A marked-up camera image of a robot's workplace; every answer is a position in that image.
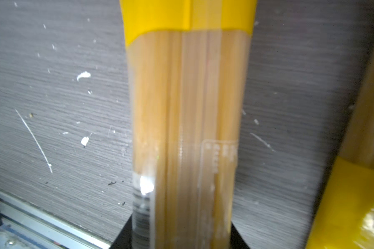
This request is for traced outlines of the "small clear spaghetti pack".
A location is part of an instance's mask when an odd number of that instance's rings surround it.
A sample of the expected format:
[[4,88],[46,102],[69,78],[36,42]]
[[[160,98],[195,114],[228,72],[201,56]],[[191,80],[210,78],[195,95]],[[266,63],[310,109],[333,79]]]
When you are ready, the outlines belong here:
[[134,249],[227,249],[256,1],[121,1]]

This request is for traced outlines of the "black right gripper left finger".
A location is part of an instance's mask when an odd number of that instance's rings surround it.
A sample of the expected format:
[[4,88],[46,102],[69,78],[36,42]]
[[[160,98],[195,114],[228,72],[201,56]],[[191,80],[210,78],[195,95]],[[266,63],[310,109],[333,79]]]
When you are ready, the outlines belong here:
[[132,232],[132,216],[130,216],[110,249],[132,249]]

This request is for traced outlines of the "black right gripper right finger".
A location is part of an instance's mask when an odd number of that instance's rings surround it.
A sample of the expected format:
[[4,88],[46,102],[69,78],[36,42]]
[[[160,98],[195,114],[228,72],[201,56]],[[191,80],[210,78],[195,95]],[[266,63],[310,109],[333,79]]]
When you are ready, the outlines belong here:
[[231,224],[230,249],[250,249],[234,224]]

